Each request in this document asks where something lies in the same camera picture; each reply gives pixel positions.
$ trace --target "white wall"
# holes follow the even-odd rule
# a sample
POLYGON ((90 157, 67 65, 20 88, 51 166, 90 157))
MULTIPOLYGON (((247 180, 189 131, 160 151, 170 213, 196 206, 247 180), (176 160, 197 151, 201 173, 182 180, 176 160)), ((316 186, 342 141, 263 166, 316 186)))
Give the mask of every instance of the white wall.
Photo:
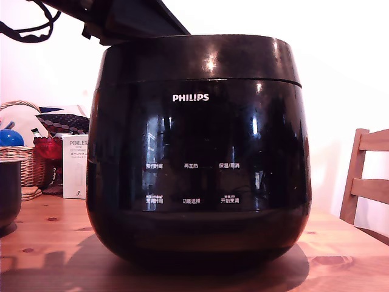
MULTIPOLYGON (((44 19, 23 0, 1 1, 1 19, 15 27, 44 19)), ((292 46, 303 84, 314 205, 339 215, 355 129, 389 128, 387 1, 164 3, 192 34, 267 35, 292 46)), ((82 23, 63 15, 43 44, 2 37, 2 101, 89 106, 104 48, 81 31, 82 23)), ((368 153, 363 177, 389 178, 387 162, 387 155, 368 153)), ((388 221, 389 206, 360 201, 357 225, 389 235, 388 221)))
MULTIPOLYGON (((0 0, 0 19, 18 29, 44 24, 34 3, 0 0)), ((49 40, 23 44, 1 36, 1 102, 28 100, 38 106, 83 105, 90 109, 105 47, 81 36, 83 22, 62 13, 49 40)))

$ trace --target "cable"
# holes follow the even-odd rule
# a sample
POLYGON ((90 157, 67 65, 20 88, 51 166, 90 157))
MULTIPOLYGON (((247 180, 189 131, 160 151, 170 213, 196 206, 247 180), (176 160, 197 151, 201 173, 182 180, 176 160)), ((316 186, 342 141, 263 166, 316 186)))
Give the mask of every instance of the cable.
POLYGON ((20 41, 22 43, 40 43, 42 41, 48 40, 53 32, 54 22, 60 17, 61 12, 58 11, 57 14, 53 17, 51 15, 49 9, 47 9, 47 7, 42 3, 42 1, 39 1, 39 0, 27 0, 27 1, 32 1, 36 5, 38 5, 40 7, 40 9, 43 10, 44 16, 49 20, 49 22, 47 22, 41 26, 33 27, 30 29, 16 29, 16 30, 14 30, 14 29, 10 28, 9 26, 7 26, 4 22, 0 21, 0 33, 3 33, 7 37, 9 37, 15 41, 20 41), (21 36, 20 35, 20 33, 34 32, 37 30, 44 29, 46 27, 50 27, 49 33, 47 35, 40 35, 40 36, 36 36, 36 35, 21 36))

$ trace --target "wooden table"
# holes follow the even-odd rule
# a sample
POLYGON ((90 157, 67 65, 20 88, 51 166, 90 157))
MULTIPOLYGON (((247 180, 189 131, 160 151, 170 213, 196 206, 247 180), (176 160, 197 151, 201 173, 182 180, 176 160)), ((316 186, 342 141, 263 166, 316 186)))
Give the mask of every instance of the wooden table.
POLYGON ((289 252, 234 276, 134 268, 99 242, 83 200, 43 195, 23 202, 16 224, 1 238, 1 292, 389 291, 389 247, 315 209, 289 252))

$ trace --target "chair backrest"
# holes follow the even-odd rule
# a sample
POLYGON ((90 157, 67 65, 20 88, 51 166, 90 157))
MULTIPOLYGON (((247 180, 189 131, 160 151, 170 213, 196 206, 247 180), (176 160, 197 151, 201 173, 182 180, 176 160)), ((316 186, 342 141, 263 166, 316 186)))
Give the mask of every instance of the chair backrest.
POLYGON ((366 151, 389 151, 389 130, 369 133, 369 130, 357 129, 355 132, 340 211, 340 219, 350 224, 354 224, 359 196, 389 204, 389 180, 362 179, 366 151))

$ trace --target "philips logo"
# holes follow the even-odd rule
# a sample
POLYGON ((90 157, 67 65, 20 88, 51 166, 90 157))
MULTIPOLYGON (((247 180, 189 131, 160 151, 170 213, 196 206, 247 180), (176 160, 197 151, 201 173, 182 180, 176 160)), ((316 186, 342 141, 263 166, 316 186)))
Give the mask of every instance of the philips logo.
POLYGON ((207 102, 209 100, 208 94, 173 94, 174 102, 207 102))

